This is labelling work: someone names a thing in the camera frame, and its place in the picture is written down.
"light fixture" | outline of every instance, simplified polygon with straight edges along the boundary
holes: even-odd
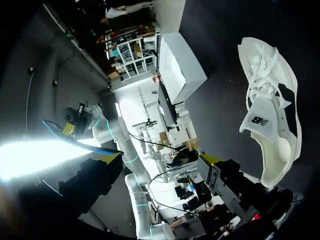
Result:
[[[95,138],[79,142],[101,147]],[[89,153],[91,151],[58,139],[9,143],[0,147],[0,179],[7,181],[36,173]]]
[[[119,104],[115,103],[116,112],[118,113],[118,117],[122,117],[121,110]]]

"white sneaker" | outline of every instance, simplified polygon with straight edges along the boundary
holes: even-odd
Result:
[[[282,180],[300,156],[302,131],[297,115],[298,82],[279,51],[264,41],[245,37],[238,52],[249,82],[248,113],[240,132],[251,131],[251,137],[260,144],[261,182],[270,188]]]

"wire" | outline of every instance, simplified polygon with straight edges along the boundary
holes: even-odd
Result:
[[[163,175],[163,174],[166,174],[166,173],[168,173],[168,172],[170,172],[170,171],[173,171],[173,170],[176,170],[176,169],[180,169],[180,168],[181,168],[183,165],[185,165],[185,164],[182,164],[182,165],[180,165],[180,166],[177,166],[177,167],[175,167],[175,168],[172,168],[172,169],[170,169],[170,170],[168,170],[168,171],[165,171],[165,172],[163,172],[163,173],[160,173],[160,174],[156,175],[156,176],[155,176],[154,178],[152,178],[151,181],[149,182],[149,184],[148,184],[148,189],[150,189],[150,184],[152,183],[152,181],[154,181],[155,179],[157,179],[158,177],[160,177],[160,176]],[[153,201],[155,201],[157,204],[162,205],[162,206],[164,206],[164,207],[167,207],[167,208],[170,208],[170,209],[174,209],[174,210],[178,210],[178,211],[181,211],[181,212],[185,212],[185,213],[187,213],[187,214],[191,214],[191,215],[193,215],[193,216],[195,216],[195,217],[197,217],[197,218],[200,218],[197,214],[194,214],[193,212],[185,211],[185,210],[182,210],[182,209],[179,209],[179,208],[175,208],[175,207],[172,207],[172,206],[168,206],[168,205],[162,204],[162,203],[156,201],[155,199],[153,199]]]
[[[25,107],[25,133],[26,133],[26,138],[29,138],[29,133],[28,133],[28,105],[29,105],[29,95],[30,95],[30,88],[31,88],[31,82],[32,78],[34,77],[34,74],[31,74],[30,82],[29,82],[29,88],[28,88],[28,94],[26,96],[26,107]],[[39,178],[39,174],[36,172],[36,177],[38,178],[39,183],[41,183],[41,180]]]
[[[139,139],[139,138],[135,137],[135,136],[132,135],[130,132],[128,132],[128,133],[129,133],[129,135],[130,135],[131,137],[133,137],[134,139],[139,140],[140,142],[144,142],[144,143],[147,143],[147,144],[155,144],[155,145],[159,145],[159,146],[163,146],[163,147],[166,147],[166,148],[175,150],[175,151],[181,153],[182,155],[184,155],[186,159],[189,159],[189,158],[187,157],[187,155],[185,155],[182,151],[180,151],[180,150],[178,150],[178,149],[176,149],[176,148],[174,148],[174,147],[167,146],[167,145],[164,145],[164,144],[161,144],[161,143],[152,142],[152,141],[142,140],[142,139]]]
[[[224,235],[225,235],[225,234],[224,234],[224,233],[222,233],[222,235],[218,238],[218,240],[220,240]]]
[[[28,137],[28,103],[29,103],[29,94],[30,94],[30,87],[32,78],[34,77],[34,74],[31,74],[30,82],[29,82],[29,88],[28,88],[28,94],[26,97],[26,109],[25,109],[25,128],[26,128],[26,136]]]

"wall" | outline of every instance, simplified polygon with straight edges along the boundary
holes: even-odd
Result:
[[[110,109],[115,108],[112,95],[103,100],[99,95],[100,92],[107,89],[108,80],[103,78],[88,60],[82,57],[42,6],[35,12],[30,22],[25,23],[25,28],[18,35],[1,76],[0,146],[24,140],[26,103],[31,79],[27,72],[29,67],[34,67],[28,103],[30,107],[28,109],[29,136],[33,139],[53,138],[41,123],[41,119],[49,118],[63,125],[64,109],[77,108],[80,102],[88,101],[90,104],[97,104],[104,101],[103,104]],[[52,86],[53,80],[58,81],[57,87]],[[41,171],[38,173],[39,178],[57,189],[57,182],[73,177],[80,168],[79,164],[87,158],[88,156],[79,157]],[[105,215],[105,219],[113,221],[114,231],[121,226],[122,228],[117,231],[118,234],[135,237],[130,197],[124,181],[122,182],[123,179],[124,175],[119,184],[114,185],[113,192],[108,195],[110,202],[120,201],[119,206],[121,207],[113,210],[112,204],[107,204],[106,200],[103,200],[95,205],[95,211],[104,213],[104,210],[107,210],[109,215]],[[30,174],[15,179],[14,184],[11,182],[7,186],[17,191],[25,185],[37,182],[37,176]]]

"black cable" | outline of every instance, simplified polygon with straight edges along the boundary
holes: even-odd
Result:
[[[157,179],[158,177],[160,177],[160,176],[163,175],[163,174],[166,174],[166,173],[171,172],[171,171],[176,170],[176,169],[180,169],[180,168],[181,168],[183,165],[185,165],[185,164],[182,164],[182,165],[180,165],[180,166],[171,168],[171,169],[168,170],[168,171],[165,171],[165,172],[163,172],[163,173],[160,173],[160,174],[156,175],[156,176],[155,176],[154,178],[152,178],[152,180],[149,182],[149,184],[148,184],[148,190],[150,189],[150,184],[152,183],[152,181],[154,181],[155,179]],[[167,208],[170,208],[170,209],[174,209],[174,210],[178,210],[178,211],[181,211],[181,212],[185,212],[185,213],[187,213],[187,214],[191,214],[191,215],[193,215],[193,216],[195,216],[195,217],[197,217],[197,218],[200,218],[197,214],[194,214],[194,213],[192,213],[192,212],[190,212],[190,211],[185,211],[185,210],[182,210],[182,209],[179,209],[179,208],[175,208],[175,207],[172,207],[172,206],[164,205],[164,204],[156,201],[155,199],[152,199],[152,200],[155,201],[157,204],[162,205],[162,206],[164,206],[164,207],[167,207]]]
[[[161,143],[155,143],[155,142],[152,142],[152,141],[146,141],[146,140],[139,139],[139,138],[135,137],[134,135],[132,135],[130,132],[129,132],[129,135],[130,135],[131,137],[133,137],[134,139],[139,140],[140,142],[144,142],[144,143],[147,143],[147,144],[155,144],[155,145],[163,146],[163,147],[166,147],[166,148],[169,148],[169,149],[173,149],[173,150],[181,153],[182,155],[185,156],[186,159],[188,159],[187,155],[185,155],[182,151],[180,151],[180,150],[178,150],[178,149],[176,149],[176,148],[174,148],[174,147],[167,146],[167,145],[164,145],[164,144],[161,144]],[[186,163],[184,163],[184,164],[182,164],[182,165],[180,165],[180,166],[177,166],[177,167],[175,167],[175,168],[171,168],[171,169],[168,170],[168,171],[165,171],[165,172],[163,172],[163,173],[161,173],[161,174],[156,175],[156,176],[149,182],[149,184],[148,184],[148,189],[150,189],[150,184],[152,183],[152,181],[154,181],[155,179],[157,179],[158,177],[160,177],[160,176],[163,175],[163,174],[166,174],[166,173],[171,172],[171,171],[176,170],[176,169],[180,169],[180,168],[181,168],[183,165],[185,165],[185,164],[186,164]],[[167,207],[167,208],[170,208],[170,209],[174,209],[174,210],[178,210],[178,211],[181,211],[181,212],[185,212],[185,213],[187,213],[187,214],[191,214],[191,215],[199,218],[199,216],[198,216],[197,214],[194,214],[194,213],[192,213],[192,212],[190,212],[190,211],[185,211],[185,210],[182,210],[182,209],[179,209],[179,208],[175,208],[175,207],[172,207],[172,206],[164,205],[164,204],[156,201],[155,199],[153,199],[153,201],[155,201],[157,204],[162,205],[162,206],[164,206],[164,207]]]
[[[140,142],[144,142],[144,143],[147,143],[147,144],[155,144],[155,145],[159,145],[159,146],[163,146],[163,147],[166,147],[166,148],[175,150],[175,151],[181,153],[182,155],[184,155],[186,159],[189,159],[189,158],[187,157],[187,155],[185,155],[182,151],[180,151],[180,150],[178,150],[178,149],[176,149],[176,148],[174,148],[174,147],[167,146],[167,145],[164,145],[164,144],[161,144],[161,143],[156,143],[156,142],[152,142],[152,141],[146,141],[146,140],[143,140],[143,139],[139,139],[139,138],[137,138],[136,136],[132,135],[130,132],[129,132],[129,135],[130,135],[131,137],[133,137],[134,139],[139,140]]]

